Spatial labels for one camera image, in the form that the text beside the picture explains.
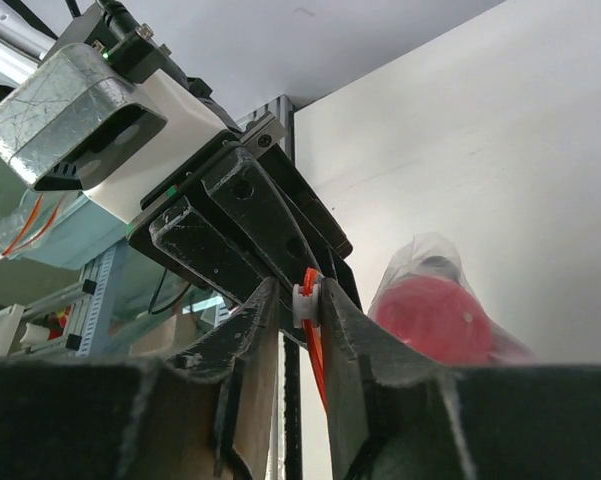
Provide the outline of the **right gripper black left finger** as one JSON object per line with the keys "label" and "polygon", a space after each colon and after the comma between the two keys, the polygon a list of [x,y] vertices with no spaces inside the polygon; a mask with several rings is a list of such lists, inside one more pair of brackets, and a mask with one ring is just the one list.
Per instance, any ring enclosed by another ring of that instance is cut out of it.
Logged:
{"label": "right gripper black left finger", "polygon": [[167,359],[0,360],[0,479],[262,479],[279,285]]}

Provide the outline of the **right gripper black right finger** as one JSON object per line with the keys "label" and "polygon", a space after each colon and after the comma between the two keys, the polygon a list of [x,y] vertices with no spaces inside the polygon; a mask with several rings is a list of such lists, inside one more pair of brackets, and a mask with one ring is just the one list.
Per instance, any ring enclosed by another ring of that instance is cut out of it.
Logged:
{"label": "right gripper black right finger", "polygon": [[445,366],[321,288],[335,478],[601,479],[601,365]]}

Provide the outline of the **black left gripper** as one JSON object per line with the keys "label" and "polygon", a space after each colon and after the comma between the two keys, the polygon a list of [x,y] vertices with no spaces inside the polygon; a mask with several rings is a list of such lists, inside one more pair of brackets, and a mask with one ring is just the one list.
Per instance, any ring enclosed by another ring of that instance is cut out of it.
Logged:
{"label": "black left gripper", "polygon": [[245,302],[265,278],[288,292],[314,268],[352,289],[352,246],[280,147],[256,158],[237,133],[162,72],[136,85],[167,123],[86,191],[129,244],[197,286]]}

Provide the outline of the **clear zip top bag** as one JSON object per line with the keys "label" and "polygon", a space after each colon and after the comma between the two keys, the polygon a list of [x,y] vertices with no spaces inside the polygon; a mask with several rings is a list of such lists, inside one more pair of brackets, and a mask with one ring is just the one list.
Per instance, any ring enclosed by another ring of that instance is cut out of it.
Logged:
{"label": "clear zip top bag", "polygon": [[455,244],[439,233],[413,237],[384,271],[368,310],[382,329],[438,363],[525,365],[533,352],[486,313]]}

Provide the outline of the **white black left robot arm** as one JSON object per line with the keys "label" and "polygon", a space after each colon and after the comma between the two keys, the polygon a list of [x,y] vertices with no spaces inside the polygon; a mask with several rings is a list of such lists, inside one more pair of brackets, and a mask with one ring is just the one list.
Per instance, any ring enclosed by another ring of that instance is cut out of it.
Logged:
{"label": "white black left robot arm", "polygon": [[0,1],[0,159],[31,190],[76,191],[129,245],[243,302],[313,267],[355,282],[352,245],[279,146],[273,116],[240,128],[151,28],[98,1],[53,34]]}

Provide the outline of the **red fake tomato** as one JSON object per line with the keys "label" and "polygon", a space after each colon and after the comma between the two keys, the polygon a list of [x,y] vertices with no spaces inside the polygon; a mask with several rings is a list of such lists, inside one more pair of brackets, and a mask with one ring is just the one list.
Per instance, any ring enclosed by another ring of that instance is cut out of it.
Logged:
{"label": "red fake tomato", "polygon": [[434,361],[490,362],[494,338],[489,317],[473,295],[447,278],[416,275],[401,280],[380,293],[369,317]]}

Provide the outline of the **aluminium frame post left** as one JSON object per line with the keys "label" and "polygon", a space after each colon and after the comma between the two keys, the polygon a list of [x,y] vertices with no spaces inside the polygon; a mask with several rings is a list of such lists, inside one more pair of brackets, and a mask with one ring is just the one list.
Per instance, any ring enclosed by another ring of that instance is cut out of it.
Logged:
{"label": "aluminium frame post left", "polygon": [[278,146],[295,163],[295,112],[293,102],[281,95],[239,119],[247,149],[258,158]]}

